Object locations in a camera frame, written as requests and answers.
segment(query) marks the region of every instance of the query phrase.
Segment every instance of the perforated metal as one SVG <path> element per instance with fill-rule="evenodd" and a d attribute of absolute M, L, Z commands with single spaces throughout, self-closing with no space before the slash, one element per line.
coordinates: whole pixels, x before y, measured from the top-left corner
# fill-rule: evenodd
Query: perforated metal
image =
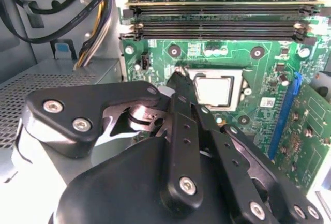
<path fill-rule="evenodd" d="M 0 88 L 0 148 L 12 148 L 25 97 L 41 88 L 89 84 L 94 75 L 26 74 Z"/>

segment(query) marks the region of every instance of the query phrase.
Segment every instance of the power cable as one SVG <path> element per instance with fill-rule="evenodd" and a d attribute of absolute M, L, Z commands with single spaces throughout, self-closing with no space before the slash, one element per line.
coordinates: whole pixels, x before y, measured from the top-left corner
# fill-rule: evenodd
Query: power cable
<path fill-rule="evenodd" d="M 12 22 L 10 20 L 10 16 L 8 14 L 8 11 L 6 9 L 6 5 L 4 0 L 0 0 L 0 17 L 4 23 L 4 25 L 8 28 L 8 30 L 20 38 L 21 40 L 32 43 L 32 44 L 42 44 L 42 43 L 48 43 L 52 40 L 58 39 L 61 36 L 65 35 L 72 29 L 74 29 L 78 24 L 80 24 L 83 20 L 86 19 L 86 17 L 102 2 L 103 0 L 92 0 L 75 18 L 73 18 L 69 23 L 67 23 L 65 26 L 60 28 L 59 30 L 41 37 L 41 38 L 24 38 L 20 36 L 15 28 L 12 25 Z"/>

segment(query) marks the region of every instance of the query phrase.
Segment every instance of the white sticker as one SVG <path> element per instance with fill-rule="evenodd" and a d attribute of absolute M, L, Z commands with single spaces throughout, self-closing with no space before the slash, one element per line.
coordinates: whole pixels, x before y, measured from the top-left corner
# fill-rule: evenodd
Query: white sticker
<path fill-rule="evenodd" d="M 148 40 L 148 47 L 155 48 L 157 46 L 156 39 L 149 39 Z"/>
<path fill-rule="evenodd" d="M 187 55 L 189 57 L 198 57 L 201 55 L 201 43 L 188 43 Z"/>
<path fill-rule="evenodd" d="M 260 107 L 263 108 L 273 108 L 275 105 L 275 97 L 262 97 Z"/>

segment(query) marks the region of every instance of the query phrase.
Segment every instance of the blue pcie slot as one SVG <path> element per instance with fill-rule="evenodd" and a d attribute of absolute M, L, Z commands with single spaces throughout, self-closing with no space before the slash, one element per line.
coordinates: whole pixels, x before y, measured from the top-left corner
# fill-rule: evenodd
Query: blue pcie slot
<path fill-rule="evenodd" d="M 280 138 L 283 134 L 294 97 L 298 94 L 301 83 L 302 83 L 301 74 L 299 74 L 298 72 L 295 72 L 295 78 L 294 78 L 293 82 L 289 85 L 288 90 L 286 91 L 283 105 L 281 106 L 281 109 L 279 112 L 277 124 L 276 124 L 274 134 L 273 134 L 273 137 L 271 139 L 271 143 L 270 143 L 270 146 L 268 149 L 269 159 L 274 159 L 276 156 Z"/>

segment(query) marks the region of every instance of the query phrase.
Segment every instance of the yellow wire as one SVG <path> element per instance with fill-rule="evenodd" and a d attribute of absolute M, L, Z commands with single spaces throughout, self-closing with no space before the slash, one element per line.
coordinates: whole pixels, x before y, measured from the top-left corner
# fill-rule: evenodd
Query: yellow wire
<path fill-rule="evenodd" d="M 104 9 L 104 2 L 102 1 L 101 4 L 99 4 L 97 20 L 94 24 L 92 36 L 95 35 L 95 33 L 97 31 L 98 25 L 99 25 L 100 20 L 101 20 L 101 14 L 102 14 L 103 9 Z M 77 67 L 81 66 L 81 63 L 83 62 L 85 55 L 86 55 L 86 52 L 83 52 L 82 55 L 79 57 L 79 60 L 77 62 Z"/>

